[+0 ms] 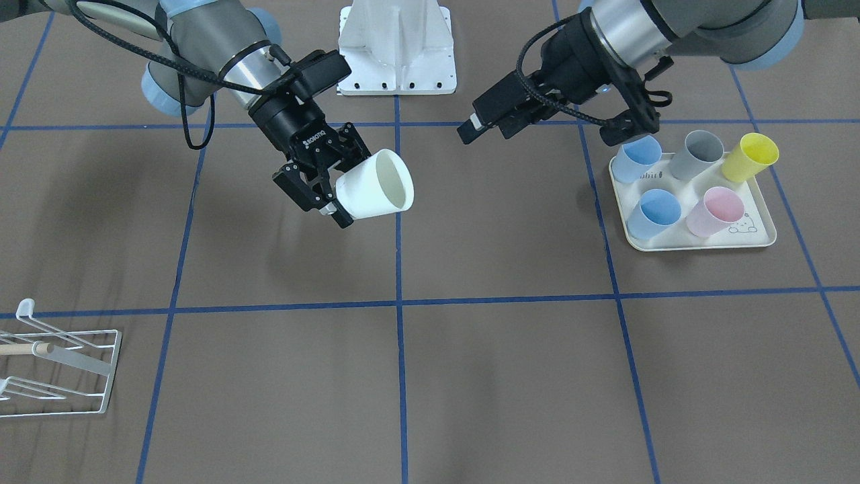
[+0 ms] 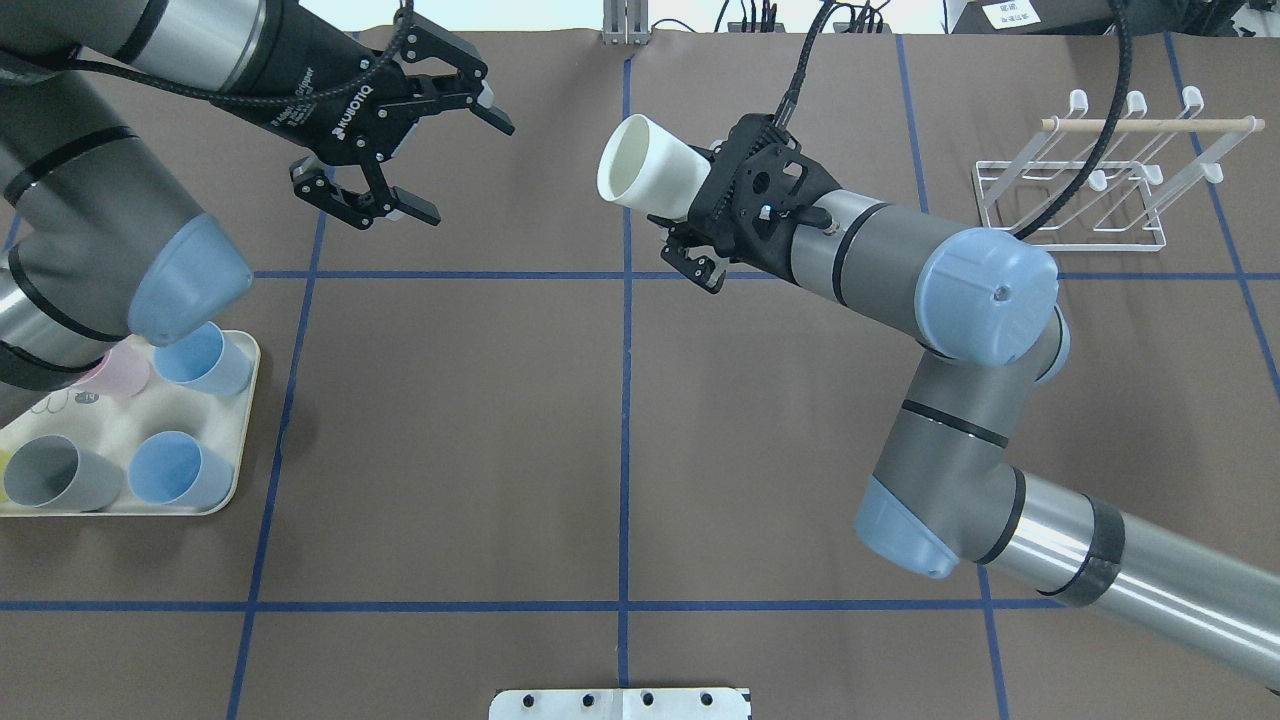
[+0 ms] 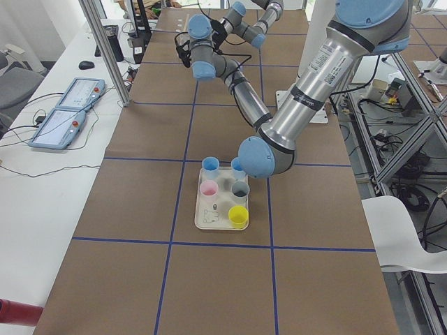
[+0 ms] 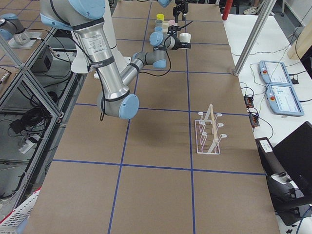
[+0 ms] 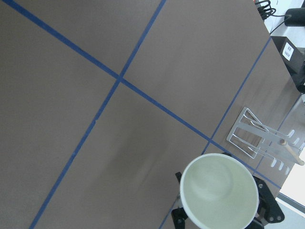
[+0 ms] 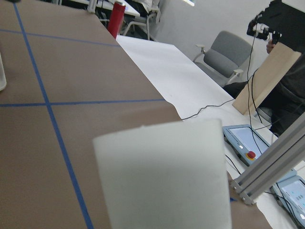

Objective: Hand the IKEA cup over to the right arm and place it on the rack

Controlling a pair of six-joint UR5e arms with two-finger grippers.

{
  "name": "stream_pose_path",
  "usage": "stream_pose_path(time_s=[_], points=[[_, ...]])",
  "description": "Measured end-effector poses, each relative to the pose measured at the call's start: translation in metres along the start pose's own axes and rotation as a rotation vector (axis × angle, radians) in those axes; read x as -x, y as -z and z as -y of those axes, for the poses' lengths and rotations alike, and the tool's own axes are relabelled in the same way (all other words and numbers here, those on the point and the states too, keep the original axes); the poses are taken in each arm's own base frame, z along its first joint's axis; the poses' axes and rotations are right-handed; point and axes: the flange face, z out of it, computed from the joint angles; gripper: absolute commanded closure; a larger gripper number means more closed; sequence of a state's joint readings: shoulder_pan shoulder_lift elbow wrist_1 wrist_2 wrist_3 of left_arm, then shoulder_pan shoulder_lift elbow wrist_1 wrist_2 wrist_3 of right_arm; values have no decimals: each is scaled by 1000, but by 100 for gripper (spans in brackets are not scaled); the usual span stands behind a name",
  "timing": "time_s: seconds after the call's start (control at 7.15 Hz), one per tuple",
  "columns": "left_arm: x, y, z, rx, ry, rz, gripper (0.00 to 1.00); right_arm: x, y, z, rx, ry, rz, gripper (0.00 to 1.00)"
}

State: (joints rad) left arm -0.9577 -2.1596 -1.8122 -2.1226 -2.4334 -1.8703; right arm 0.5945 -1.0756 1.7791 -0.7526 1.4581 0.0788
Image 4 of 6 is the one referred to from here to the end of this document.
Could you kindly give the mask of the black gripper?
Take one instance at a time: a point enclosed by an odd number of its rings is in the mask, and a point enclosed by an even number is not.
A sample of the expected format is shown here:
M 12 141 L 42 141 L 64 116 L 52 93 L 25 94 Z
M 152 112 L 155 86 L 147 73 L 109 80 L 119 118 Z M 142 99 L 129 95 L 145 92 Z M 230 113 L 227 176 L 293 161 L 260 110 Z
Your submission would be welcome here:
M 173 16 L 175 18 L 175 23 L 177 23 L 177 16 L 182 13 L 182 20 L 186 20 L 186 15 L 188 13 L 188 1 L 187 0 L 175 0 L 175 7 L 173 8 Z
M 189 42 L 181 42 L 179 40 L 175 41 L 174 50 L 178 49 L 191 49 L 191 44 Z

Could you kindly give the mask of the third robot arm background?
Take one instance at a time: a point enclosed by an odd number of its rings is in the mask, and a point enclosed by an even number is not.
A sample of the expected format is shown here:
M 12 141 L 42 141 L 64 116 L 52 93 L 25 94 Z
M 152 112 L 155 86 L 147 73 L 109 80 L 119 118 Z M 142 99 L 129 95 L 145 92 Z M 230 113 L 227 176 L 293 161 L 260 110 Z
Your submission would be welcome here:
M 18 16 L 14 13 L 6 13 L 0 16 L 0 35 L 5 40 L 25 31 Z

